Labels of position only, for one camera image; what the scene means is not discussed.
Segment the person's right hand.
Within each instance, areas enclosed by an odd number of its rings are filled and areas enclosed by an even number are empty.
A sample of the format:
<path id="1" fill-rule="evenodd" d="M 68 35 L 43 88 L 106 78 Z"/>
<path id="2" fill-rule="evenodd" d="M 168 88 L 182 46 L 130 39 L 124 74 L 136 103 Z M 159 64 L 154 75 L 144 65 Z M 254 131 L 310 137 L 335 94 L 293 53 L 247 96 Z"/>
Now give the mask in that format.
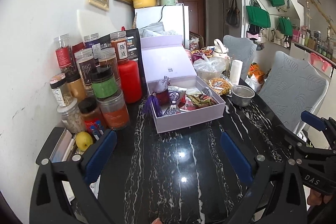
<path id="1" fill-rule="evenodd" d="M 309 206 L 318 206 L 318 205 L 321 205 L 323 203 L 327 204 L 332 200 L 333 197 L 334 197 L 334 195 L 326 196 L 326 195 L 321 194 L 318 191 L 315 191 L 315 190 L 311 189 L 310 193 L 308 195 L 308 198 L 307 198 L 307 204 Z"/>

